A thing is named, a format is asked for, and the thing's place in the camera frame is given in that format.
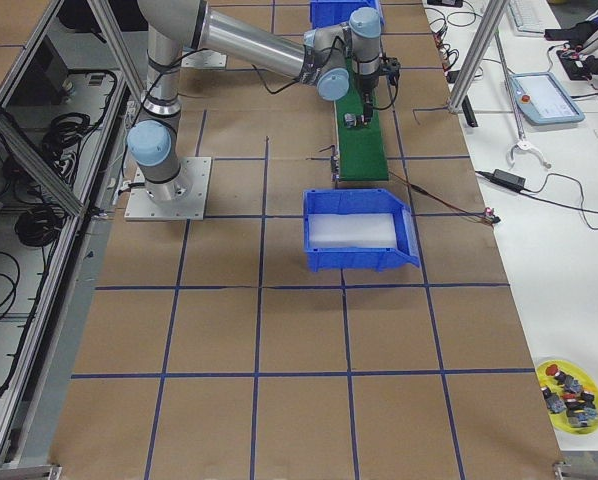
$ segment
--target black glove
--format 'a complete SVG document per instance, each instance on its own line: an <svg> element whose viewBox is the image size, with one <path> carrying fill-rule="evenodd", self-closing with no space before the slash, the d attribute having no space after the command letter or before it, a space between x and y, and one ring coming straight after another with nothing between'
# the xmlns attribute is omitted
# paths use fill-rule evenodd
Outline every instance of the black glove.
<svg viewBox="0 0 598 480"><path fill-rule="evenodd" d="M583 45L597 30L598 26L594 22L580 22L572 28L548 28L544 36L546 40L567 40L576 47Z"/></svg>
<svg viewBox="0 0 598 480"><path fill-rule="evenodd" d="M598 75L598 58L590 55L583 61L584 66L593 75Z"/></svg>

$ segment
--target blue plastic bin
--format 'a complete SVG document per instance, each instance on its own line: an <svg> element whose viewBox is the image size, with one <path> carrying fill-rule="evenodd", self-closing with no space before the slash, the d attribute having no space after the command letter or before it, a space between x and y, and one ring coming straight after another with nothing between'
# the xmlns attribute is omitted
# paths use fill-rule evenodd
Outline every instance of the blue plastic bin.
<svg viewBox="0 0 598 480"><path fill-rule="evenodd" d="M397 248L314 248L309 215L392 214ZM303 194L304 251L312 271L321 268L386 268L407 263L421 266L410 208L384 189L305 190Z"/></svg>
<svg viewBox="0 0 598 480"><path fill-rule="evenodd" d="M350 19L350 14L361 7L372 7L379 11L383 24L383 13L379 0L310 0L312 28L329 27L347 22Z"/></svg>

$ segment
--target green board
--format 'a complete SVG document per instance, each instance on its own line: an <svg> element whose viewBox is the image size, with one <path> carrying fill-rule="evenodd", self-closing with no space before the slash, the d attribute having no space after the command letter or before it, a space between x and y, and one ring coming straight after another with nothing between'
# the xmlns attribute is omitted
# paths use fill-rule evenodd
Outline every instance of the green board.
<svg viewBox="0 0 598 480"><path fill-rule="evenodd" d="M363 106L350 73L350 89L345 97L335 102L337 136L339 139L339 180L370 182L388 180L388 162L383 149L379 115L375 113L367 126L348 128L343 116L346 113L361 115Z"/></svg>

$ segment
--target keyboard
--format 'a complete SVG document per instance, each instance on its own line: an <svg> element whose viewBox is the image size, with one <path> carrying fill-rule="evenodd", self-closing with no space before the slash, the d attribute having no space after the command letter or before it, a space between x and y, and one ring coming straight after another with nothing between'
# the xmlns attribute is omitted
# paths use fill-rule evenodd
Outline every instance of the keyboard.
<svg viewBox="0 0 598 480"><path fill-rule="evenodd" d="M515 33L524 37L542 37L545 27L539 20L534 3L537 0L510 0L508 17Z"/></svg>

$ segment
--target white table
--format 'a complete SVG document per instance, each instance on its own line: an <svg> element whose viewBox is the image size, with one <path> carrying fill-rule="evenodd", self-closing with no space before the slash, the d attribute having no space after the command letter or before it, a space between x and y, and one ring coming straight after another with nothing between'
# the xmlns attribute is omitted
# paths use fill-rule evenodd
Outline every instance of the white table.
<svg viewBox="0 0 598 480"><path fill-rule="evenodd" d="M537 7L547 28L558 27L546 2L537 1ZM438 17L430 10L428 14L430 20ZM468 18L455 16L453 21ZM462 59L476 30L476 23L449 29L446 40L460 50ZM545 71L546 49L558 43L515 36L507 17L501 22L500 35L509 67L516 73ZM552 54L552 72L571 95L594 92L586 82L568 80L554 50ZM494 44L486 58L498 59ZM506 160L517 142L517 129L501 66L493 62L482 66L484 77L473 82L469 91L480 126L467 126L460 115L475 170L510 170L525 177L528 188L537 189L548 173L537 158L515 155L517 162L512 168ZM524 121L524 126L528 139L552 163L551 171L579 179L585 189L585 206L598 210L598 98L579 105L586 113L586 119L579 124L533 127ZM547 358L570 360L586 370L598 386L598 231L589 230L577 212L514 195L487 181L480 181L480 186L486 204L503 219L495 234L535 363ZM577 186L562 179L552 178L541 196L579 204ZM598 215L589 218L598 225ZM564 451L598 451L598 430L581 436L557 431L557 440Z"/></svg>

